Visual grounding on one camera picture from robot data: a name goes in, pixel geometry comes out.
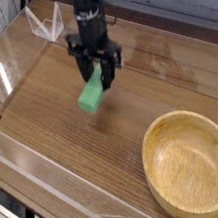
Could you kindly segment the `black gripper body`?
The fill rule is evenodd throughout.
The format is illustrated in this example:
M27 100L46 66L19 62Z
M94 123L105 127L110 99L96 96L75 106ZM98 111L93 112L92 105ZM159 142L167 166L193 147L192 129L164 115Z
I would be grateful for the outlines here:
M115 68L122 65L122 48L108 37L107 21L103 7L92 20L77 20L79 31L76 34L67 34L68 52L71 56L90 55L92 62L100 61L107 53L111 54Z

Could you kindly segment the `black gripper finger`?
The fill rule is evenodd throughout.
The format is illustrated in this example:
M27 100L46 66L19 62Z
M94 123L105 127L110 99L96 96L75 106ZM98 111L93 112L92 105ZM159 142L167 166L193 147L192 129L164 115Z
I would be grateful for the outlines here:
M114 80L115 76L115 65L114 60L111 54L107 53L101 60L100 60L100 67L101 67L101 78L103 89L107 90L110 88L112 81Z
M85 82L90 80L90 77L94 71L92 57L90 55L81 55L78 54L76 57L76 63L80 73L82 74L82 78Z

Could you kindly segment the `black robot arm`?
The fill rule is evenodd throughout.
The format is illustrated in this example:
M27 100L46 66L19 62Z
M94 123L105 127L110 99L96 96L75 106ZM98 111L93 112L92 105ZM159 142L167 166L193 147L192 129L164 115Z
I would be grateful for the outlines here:
M100 61L101 84L107 90L115 78L115 68L122 66L122 47L108 37L102 0L71 1L79 30L65 36L68 52L75 57L85 82L93 74L94 60Z

